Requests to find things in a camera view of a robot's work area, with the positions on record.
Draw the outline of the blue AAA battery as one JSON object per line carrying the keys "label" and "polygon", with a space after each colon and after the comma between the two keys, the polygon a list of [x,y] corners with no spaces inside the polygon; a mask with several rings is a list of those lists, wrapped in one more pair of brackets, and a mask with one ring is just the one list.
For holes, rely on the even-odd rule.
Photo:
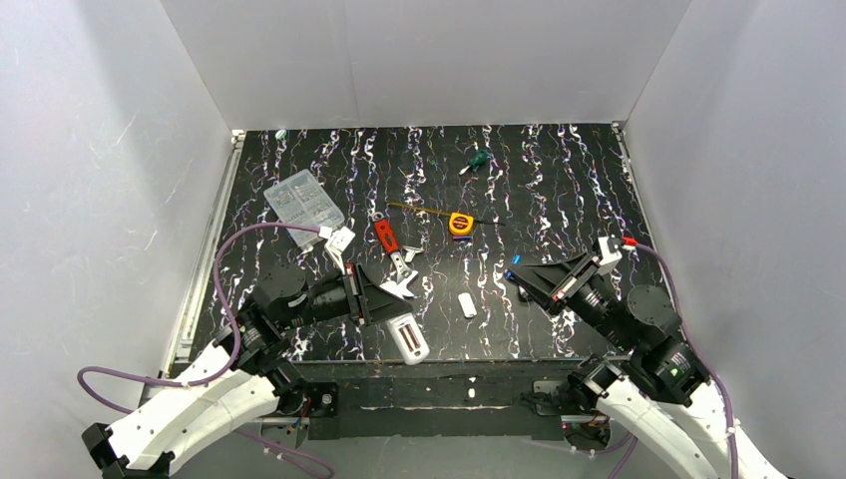
{"label": "blue AAA battery", "polygon": [[510,264],[504,270],[504,277],[506,279],[512,279],[514,276],[513,269],[515,266],[519,265],[521,262],[522,256],[520,254],[515,254],[512,257]]}

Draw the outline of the white remote control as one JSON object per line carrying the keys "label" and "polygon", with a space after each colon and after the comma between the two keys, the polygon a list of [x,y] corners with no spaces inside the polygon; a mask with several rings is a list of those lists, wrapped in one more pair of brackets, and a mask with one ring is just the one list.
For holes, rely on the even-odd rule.
{"label": "white remote control", "polygon": [[389,319],[387,328],[405,364],[416,365],[428,357],[429,344],[413,313]]}

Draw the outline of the white battery cover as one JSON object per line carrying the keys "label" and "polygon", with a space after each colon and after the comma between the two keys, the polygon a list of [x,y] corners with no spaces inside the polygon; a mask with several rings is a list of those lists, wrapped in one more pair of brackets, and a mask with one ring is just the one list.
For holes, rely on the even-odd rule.
{"label": "white battery cover", "polygon": [[457,296],[457,298],[462,314],[465,318],[472,319],[478,314],[473,296],[469,292],[462,292]]}

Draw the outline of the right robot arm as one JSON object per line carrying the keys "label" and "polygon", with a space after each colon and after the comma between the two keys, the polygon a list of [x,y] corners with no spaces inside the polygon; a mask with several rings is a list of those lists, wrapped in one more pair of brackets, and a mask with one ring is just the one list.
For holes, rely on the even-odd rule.
{"label": "right robot arm", "polygon": [[725,388],[681,336],[682,319],[660,287],[617,297],[610,274],[625,243],[558,263],[517,264],[508,278],[545,312],[573,312],[614,348],[620,363],[592,356],[571,372],[566,398],[624,427],[679,478],[780,478],[742,429]]}

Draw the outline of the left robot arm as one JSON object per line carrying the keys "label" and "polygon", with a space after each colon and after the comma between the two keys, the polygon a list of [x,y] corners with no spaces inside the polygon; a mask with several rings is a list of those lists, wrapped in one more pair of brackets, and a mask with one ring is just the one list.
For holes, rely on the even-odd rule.
{"label": "left robot arm", "polygon": [[430,352],[412,305],[360,265],[347,264],[315,283],[297,266],[277,265],[259,279],[236,324],[203,349],[175,386],[118,421],[92,424],[81,440],[105,478],[168,478],[256,418],[279,413],[299,427],[334,417],[338,384],[307,381],[286,356],[286,333],[338,318],[385,325],[408,365]]}

